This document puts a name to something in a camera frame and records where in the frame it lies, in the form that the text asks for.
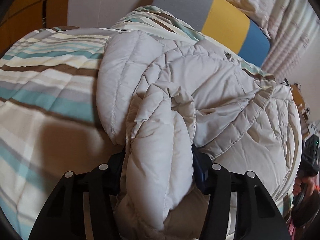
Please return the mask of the right hand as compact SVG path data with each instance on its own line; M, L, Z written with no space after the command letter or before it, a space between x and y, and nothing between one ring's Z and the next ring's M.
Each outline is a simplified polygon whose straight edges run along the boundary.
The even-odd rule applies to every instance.
M296 177L295 183L293 185L293 191L292 191L294 196L299 195L303 191L302 189L303 184L304 184L304 188L306 189L305 195L303 198L304 202L307 201L313 195L314 192L319 193L319 186L316 185L314 177L303 177L303 178Z

